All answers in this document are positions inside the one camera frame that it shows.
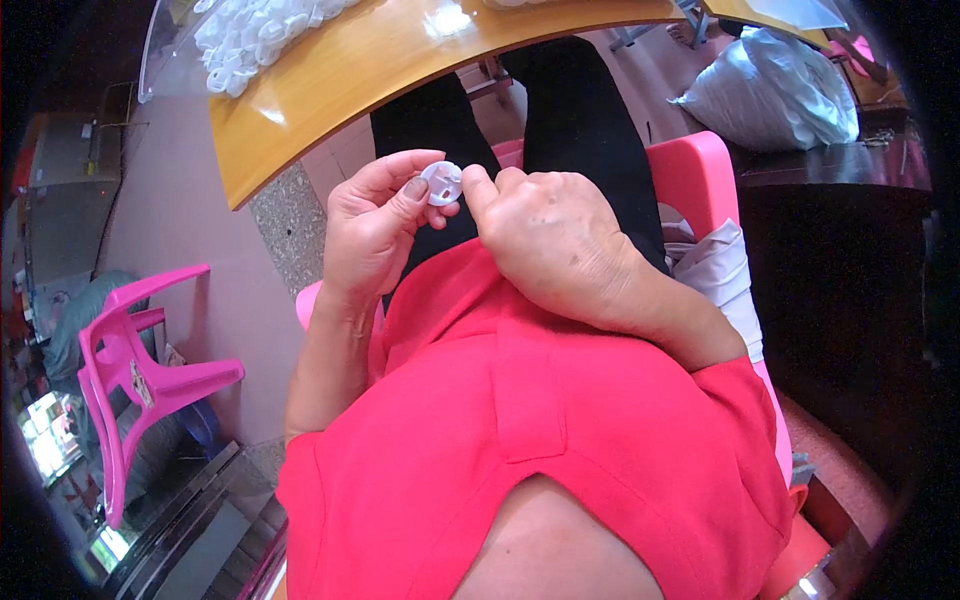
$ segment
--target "fingernail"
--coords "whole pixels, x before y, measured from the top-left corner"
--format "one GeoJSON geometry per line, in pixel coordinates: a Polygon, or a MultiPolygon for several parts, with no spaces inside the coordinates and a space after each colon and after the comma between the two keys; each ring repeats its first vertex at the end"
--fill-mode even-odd
{"type": "Polygon", "coordinates": [[[410,200],[419,200],[426,193],[429,183],[422,177],[414,177],[403,186],[403,195],[410,200]]]}

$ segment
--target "person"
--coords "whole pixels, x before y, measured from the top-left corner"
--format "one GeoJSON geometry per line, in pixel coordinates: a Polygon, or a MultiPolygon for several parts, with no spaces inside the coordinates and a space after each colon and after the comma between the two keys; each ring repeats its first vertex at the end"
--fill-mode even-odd
{"type": "MultiPolygon", "coordinates": [[[[838,1],[836,8],[840,11],[843,19],[847,21],[850,28],[844,30],[838,27],[831,27],[824,30],[826,35],[829,39],[836,41],[839,48],[842,48],[847,56],[858,65],[859,70],[863,72],[865,77],[869,77],[877,84],[887,85],[889,73],[886,55],[876,35],[873,34],[873,30],[867,26],[864,19],[860,16],[858,7],[853,1],[848,0],[847,2],[838,1]],[[864,38],[862,42],[858,41],[861,37],[864,38]],[[869,57],[864,56],[860,52],[860,48],[857,47],[859,43],[869,47],[872,55],[869,57]]],[[[716,39],[726,35],[737,39],[743,34],[744,27],[748,27],[748,24],[731,21],[729,19],[711,18],[704,31],[704,38],[716,39]]],[[[693,48],[693,40],[696,33],[693,31],[693,25],[691,25],[689,21],[671,23],[667,25],[666,31],[677,43],[687,48],[693,48]]],[[[830,50],[828,53],[825,52],[828,57],[832,57],[836,53],[837,48],[830,50]]]]}
{"type": "Polygon", "coordinates": [[[379,158],[329,196],[277,489],[290,597],[752,598],[793,515],[771,399],[667,274],[593,46],[502,62],[528,93],[524,171],[451,74],[375,110],[379,158]],[[442,158],[469,165],[465,207],[426,204],[442,158]]]}

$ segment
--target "wooden table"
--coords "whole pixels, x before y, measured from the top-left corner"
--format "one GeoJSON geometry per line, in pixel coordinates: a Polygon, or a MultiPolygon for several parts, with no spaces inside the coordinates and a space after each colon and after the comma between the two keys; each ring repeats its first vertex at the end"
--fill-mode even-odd
{"type": "MultiPolygon", "coordinates": [[[[705,3],[711,14],[741,11],[740,20],[771,24],[744,10],[745,0],[705,3]]],[[[671,0],[569,0],[507,11],[482,0],[362,0],[305,35],[240,98],[210,99],[228,205],[243,206],[355,118],[463,64],[565,34],[684,19],[671,0]]]]}

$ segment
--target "wrist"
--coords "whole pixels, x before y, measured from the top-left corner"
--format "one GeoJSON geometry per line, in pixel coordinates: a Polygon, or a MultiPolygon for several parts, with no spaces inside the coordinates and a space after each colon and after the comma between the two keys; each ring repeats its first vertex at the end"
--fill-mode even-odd
{"type": "Polygon", "coordinates": [[[314,300],[310,323],[341,324],[358,333],[369,332],[378,302],[380,297],[359,298],[341,293],[333,286],[322,285],[314,300]]]}
{"type": "Polygon", "coordinates": [[[641,332],[650,323],[660,320],[664,293],[660,289],[664,283],[672,282],[668,276],[658,271],[647,259],[630,244],[620,260],[621,275],[612,290],[611,299],[601,315],[600,323],[593,324],[600,329],[627,333],[637,337],[646,337],[641,332]]]}

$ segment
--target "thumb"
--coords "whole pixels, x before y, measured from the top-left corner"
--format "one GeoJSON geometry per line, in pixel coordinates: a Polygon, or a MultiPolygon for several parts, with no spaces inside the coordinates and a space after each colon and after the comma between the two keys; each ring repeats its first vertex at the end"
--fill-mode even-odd
{"type": "Polygon", "coordinates": [[[407,181],[390,200],[372,213],[378,233],[389,237],[400,233],[410,223],[415,223],[426,207],[430,185],[422,177],[407,181]]]}
{"type": "Polygon", "coordinates": [[[471,164],[464,169],[460,184],[464,190],[464,200],[467,202],[470,214],[475,221],[479,221],[500,195],[499,190],[487,175],[487,170],[478,164],[471,164]]]}

